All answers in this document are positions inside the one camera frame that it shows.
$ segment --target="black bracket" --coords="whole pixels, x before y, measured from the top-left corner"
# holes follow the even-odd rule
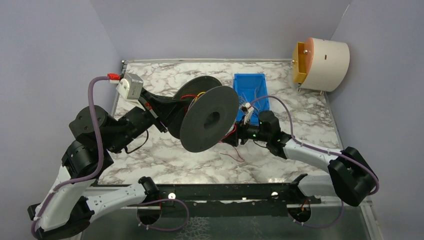
[[[364,165],[374,173],[359,151],[355,148],[347,147],[341,153]],[[343,202],[353,207],[359,206],[362,200],[364,200],[376,186],[370,174],[356,164],[340,156],[330,161],[328,171],[337,196],[343,200]]]

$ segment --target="red connector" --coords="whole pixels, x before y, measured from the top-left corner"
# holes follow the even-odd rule
[[[110,80],[121,80],[121,76],[119,76],[116,73],[108,73],[107,76],[109,77]]]

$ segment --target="table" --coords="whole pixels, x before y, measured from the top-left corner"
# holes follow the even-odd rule
[[[236,73],[263,73],[268,94],[287,104],[297,138],[325,148],[340,148],[324,96],[310,90],[296,92],[290,87],[290,62],[142,62],[129,63],[126,70],[139,75],[146,90],[169,97],[186,82],[199,76],[213,76],[223,85],[232,86]],[[280,120],[281,129],[289,133],[290,125],[284,108],[276,100],[269,101],[270,109]],[[119,97],[113,116],[120,118],[133,107]],[[169,133],[160,133],[155,127],[151,127],[149,133],[148,142],[134,153],[111,153],[114,164],[100,176],[100,185],[133,184],[142,176],[152,177],[156,184],[242,184],[282,183],[290,182],[303,173],[326,174],[303,162],[274,156],[252,141],[237,147],[244,158],[244,162],[237,162],[223,155],[237,157],[234,148],[225,143],[218,143],[204,152],[192,153]],[[136,148],[144,140],[145,134],[142,134],[128,145],[128,149]]]

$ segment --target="yellow wire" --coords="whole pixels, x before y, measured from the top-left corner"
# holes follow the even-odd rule
[[[194,98],[194,101],[196,101],[202,94],[204,94],[205,92],[204,91],[202,91],[202,92],[199,92],[199,94],[197,95],[197,97],[195,97]]]

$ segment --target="glass surface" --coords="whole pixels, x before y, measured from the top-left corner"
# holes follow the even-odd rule
[[[83,240],[367,240],[371,239],[360,207],[346,207],[341,221],[324,229],[302,227],[289,217],[192,217],[180,231],[161,232],[138,227],[136,209],[120,209],[93,222],[82,234]],[[332,222],[340,207],[313,207],[309,224]],[[183,218],[160,218],[154,225],[174,228]]]

